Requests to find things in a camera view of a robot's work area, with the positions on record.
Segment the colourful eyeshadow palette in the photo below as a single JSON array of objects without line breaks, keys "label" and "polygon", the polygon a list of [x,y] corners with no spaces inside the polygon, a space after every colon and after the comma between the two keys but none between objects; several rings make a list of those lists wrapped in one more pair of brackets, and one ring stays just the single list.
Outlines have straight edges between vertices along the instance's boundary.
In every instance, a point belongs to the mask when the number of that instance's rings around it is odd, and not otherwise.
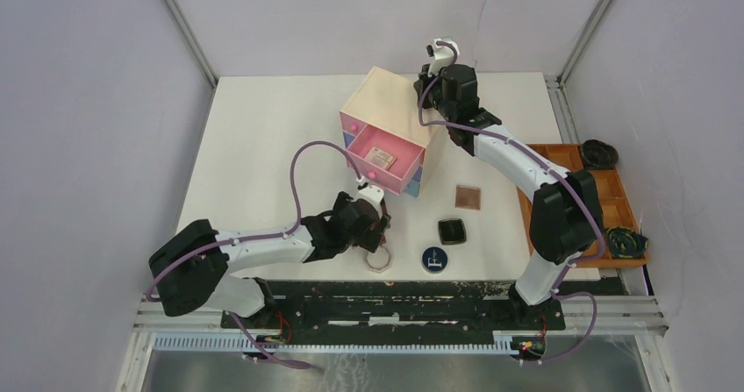
[{"label": "colourful eyeshadow palette", "polygon": [[389,170],[395,164],[397,158],[393,154],[373,146],[365,155],[364,160],[382,170]]}]

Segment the pink drawer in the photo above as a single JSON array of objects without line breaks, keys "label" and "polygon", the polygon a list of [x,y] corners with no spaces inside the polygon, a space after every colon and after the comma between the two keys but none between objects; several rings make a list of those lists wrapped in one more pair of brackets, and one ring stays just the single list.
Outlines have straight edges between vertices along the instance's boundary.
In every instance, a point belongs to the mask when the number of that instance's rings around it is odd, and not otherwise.
[{"label": "pink drawer", "polygon": [[373,125],[352,128],[356,132],[343,132],[343,139],[361,173],[389,192],[403,194],[422,167],[425,149]]}]

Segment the pastel wooden drawer chest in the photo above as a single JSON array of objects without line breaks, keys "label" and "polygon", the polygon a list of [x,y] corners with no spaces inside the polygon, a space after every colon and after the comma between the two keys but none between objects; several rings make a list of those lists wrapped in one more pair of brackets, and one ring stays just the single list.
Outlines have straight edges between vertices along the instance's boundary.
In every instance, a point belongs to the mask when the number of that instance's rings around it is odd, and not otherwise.
[{"label": "pastel wooden drawer chest", "polygon": [[419,122],[413,83],[382,68],[370,69],[359,88],[340,109],[340,123],[342,133],[356,132],[353,125],[361,128],[373,125],[422,146],[425,149],[422,167],[403,193],[417,197],[440,161],[447,136],[445,128],[424,126]]}]

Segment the brown square blush compact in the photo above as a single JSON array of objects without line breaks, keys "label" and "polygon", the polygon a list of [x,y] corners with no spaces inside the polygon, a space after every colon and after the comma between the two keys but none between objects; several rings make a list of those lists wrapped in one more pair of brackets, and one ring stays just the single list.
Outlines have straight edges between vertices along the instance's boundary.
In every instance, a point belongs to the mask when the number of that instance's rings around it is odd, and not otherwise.
[{"label": "brown square blush compact", "polygon": [[458,209],[480,210],[482,191],[478,187],[457,185],[455,188],[454,206]]}]

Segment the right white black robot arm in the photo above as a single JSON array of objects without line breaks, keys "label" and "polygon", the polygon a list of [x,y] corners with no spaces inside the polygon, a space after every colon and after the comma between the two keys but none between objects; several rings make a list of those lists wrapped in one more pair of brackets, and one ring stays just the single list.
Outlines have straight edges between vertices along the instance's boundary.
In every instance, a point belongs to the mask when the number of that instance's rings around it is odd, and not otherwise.
[{"label": "right white black robot arm", "polygon": [[418,110],[433,109],[449,138],[470,156],[506,176],[531,201],[529,238],[533,246],[506,306],[509,322],[528,329],[542,316],[570,267],[593,244],[605,249],[603,212],[593,175],[570,171],[519,141],[480,105],[476,71],[452,64],[425,64],[414,83]]}]

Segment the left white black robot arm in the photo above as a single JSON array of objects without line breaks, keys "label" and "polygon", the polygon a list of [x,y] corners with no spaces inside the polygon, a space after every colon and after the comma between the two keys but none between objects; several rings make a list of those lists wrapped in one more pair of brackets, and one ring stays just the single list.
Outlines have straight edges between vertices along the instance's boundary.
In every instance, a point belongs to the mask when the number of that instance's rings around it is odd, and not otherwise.
[{"label": "left white black robot arm", "polygon": [[354,196],[341,192],[329,211],[302,217],[296,230],[223,232],[207,219],[178,232],[149,259],[156,294],[168,317],[203,307],[232,312],[263,328],[276,306],[268,284],[236,272],[273,264],[331,260],[350,248],[374,253],[390,226],[383,189],[368,185]]}]

